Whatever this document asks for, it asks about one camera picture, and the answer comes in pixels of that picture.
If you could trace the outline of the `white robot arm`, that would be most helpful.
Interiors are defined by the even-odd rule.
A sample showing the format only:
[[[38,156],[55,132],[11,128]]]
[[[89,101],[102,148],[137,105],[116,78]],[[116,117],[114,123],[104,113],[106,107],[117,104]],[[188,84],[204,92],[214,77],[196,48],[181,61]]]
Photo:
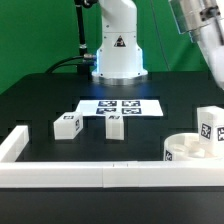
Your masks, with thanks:
[[[168,0],[178,32],[198,44],[217,85],[224,89],[224,0]],[[132,0],[99,0],[102,44],[95,82],[131,85],[148,75],[137,44],[137,8]]]

